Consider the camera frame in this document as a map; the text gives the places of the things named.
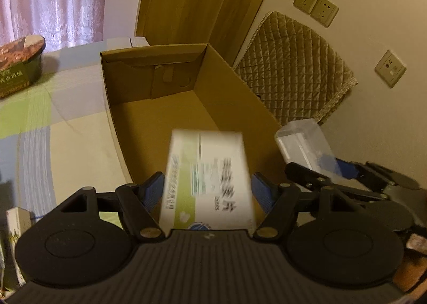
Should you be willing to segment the white remote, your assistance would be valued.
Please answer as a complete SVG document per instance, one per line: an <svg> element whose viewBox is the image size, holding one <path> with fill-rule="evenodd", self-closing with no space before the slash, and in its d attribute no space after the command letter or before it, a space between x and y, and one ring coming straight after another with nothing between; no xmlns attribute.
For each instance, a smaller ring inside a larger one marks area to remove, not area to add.
<svg viewBox="0 0 427 304"><path fill-rule="evenodd" d="M342 173L336 157L314 119L291 121L274 138L286 165L294 162L340 183Z"/></svg>

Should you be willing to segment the double wall socket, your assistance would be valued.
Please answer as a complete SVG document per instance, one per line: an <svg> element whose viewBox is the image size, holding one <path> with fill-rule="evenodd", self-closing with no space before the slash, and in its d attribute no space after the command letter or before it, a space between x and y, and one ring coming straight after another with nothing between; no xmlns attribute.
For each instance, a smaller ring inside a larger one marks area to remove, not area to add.
<svg viewBox="0 0 427 304"><path fill-rule="evenodd" d="M329 0L294 0L293 6L310 15L324 27L329 27L339 11L339 7Z"/></svg>

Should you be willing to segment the white green medicine box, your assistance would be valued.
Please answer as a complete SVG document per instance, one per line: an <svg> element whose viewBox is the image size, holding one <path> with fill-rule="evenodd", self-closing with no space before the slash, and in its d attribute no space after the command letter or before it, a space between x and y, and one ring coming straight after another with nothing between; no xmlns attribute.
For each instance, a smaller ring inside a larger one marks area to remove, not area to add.
<svg viewBox="0 0 427 304"><path fill-rule="evenodd" d="M169 146L159 226L172 230L255 231L241 133L175 129Z"/></svg>

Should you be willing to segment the single wall socket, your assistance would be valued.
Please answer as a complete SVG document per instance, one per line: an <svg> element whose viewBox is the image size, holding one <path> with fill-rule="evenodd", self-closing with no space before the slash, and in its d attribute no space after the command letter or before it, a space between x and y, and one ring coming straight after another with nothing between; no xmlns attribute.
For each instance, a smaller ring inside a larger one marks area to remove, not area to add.
<svg viewBox="0 0 427 304"><path fill-rule="evenodd" d="M406 72L407 67L393 52L388 50L376 64L374 70L389 88L392 88Z"/></svg>

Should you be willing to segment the right instant noodle bowl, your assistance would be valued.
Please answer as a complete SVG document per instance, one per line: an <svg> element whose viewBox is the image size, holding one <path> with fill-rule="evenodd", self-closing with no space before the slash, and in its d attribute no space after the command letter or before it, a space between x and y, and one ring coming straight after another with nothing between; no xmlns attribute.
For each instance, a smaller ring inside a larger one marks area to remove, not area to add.
<svg viewBox="0 0 427 304"><path fill-rule="evenodd" d="M45 47L46 40L41 35L28 35L1 46L1 99L38 81Z"/></svg>

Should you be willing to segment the white blue medicine box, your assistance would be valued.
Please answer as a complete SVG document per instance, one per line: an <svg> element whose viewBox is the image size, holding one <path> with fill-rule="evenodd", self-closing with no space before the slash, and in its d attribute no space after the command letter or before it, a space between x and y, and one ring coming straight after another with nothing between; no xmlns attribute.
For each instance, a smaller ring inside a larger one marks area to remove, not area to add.
<svg viewBox="0 0 427 304"><path fill-rule="evenodd" d="M6 211L6 227L1 241L5 248L4 289L11 293L25 284L25 277L17 262L17 243L32 226L30 212L21 207Z"/></svg>

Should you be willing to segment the quilted chair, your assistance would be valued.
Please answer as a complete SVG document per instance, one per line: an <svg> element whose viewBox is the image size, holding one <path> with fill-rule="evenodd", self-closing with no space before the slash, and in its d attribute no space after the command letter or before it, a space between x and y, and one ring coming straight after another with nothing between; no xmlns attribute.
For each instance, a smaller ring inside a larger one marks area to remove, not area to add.
<svg viewBox="0 0 427 304"><path fill-rule="evenodd" d="M263 18L235 72L283 126L323 123L358 83L324 38L277 11Z"/></svg>

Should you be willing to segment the cardboard box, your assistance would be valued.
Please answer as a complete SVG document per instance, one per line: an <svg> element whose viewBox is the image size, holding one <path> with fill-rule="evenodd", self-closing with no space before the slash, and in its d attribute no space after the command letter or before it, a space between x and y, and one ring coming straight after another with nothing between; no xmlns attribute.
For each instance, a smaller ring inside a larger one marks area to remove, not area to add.
<svg viewBox="0 0 427 304"><path fill-rule="evenodd" d="M250 173L285 180L279 123L209 44L152 45L101 53L106 98L130 179L165 171L172 131L243 135Z"/></svg>

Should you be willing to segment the checked tablecloth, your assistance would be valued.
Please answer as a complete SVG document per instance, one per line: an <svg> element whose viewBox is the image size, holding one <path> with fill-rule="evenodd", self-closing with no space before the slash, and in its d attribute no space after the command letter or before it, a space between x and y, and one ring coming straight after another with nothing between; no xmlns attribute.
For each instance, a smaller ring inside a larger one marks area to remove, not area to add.
<svg viewBox="0 0 427 304"><path fill-rule="evenodd" d="M113 191L132 178L107 102L101 53L147 45L112 38L49 52L41 78L1 101L1 211L39 220L85 186Z"/></svg>

